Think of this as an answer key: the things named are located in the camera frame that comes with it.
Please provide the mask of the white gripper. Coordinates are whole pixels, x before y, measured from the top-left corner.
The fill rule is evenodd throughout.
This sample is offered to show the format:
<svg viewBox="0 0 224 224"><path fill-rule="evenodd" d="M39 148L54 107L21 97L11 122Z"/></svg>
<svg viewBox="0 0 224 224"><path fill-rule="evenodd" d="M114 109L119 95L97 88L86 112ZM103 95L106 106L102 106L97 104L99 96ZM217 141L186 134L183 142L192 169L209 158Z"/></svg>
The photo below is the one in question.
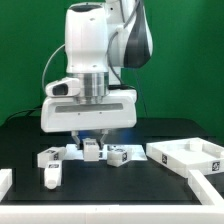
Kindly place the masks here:
<svg viewBox="0 0 224 224"><path fill-rule="evenodd" d="M134 89L112 90L98 104L78 104L74 97L51 98L44 101L41 128L45 132L70 132L77 149L81 149L78 137L83 130L101 130L99 140L103 149L108 129L128 128L136 124Z"/></svg>

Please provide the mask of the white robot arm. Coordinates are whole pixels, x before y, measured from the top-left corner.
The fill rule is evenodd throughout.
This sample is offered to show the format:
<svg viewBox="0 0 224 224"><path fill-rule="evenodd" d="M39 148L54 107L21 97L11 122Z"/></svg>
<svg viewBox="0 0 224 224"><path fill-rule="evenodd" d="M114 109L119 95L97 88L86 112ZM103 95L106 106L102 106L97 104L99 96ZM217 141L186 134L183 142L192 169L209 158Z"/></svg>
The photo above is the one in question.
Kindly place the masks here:
<svg viewBox="0 0 224 224"><path fill-rule="evenodd" d="M41 113L45 132L78 133L136 124L137 91L121 80L152 56L153 42L144 0L103 0L71 5L66 12L66 76L49 84Z"/></svg>

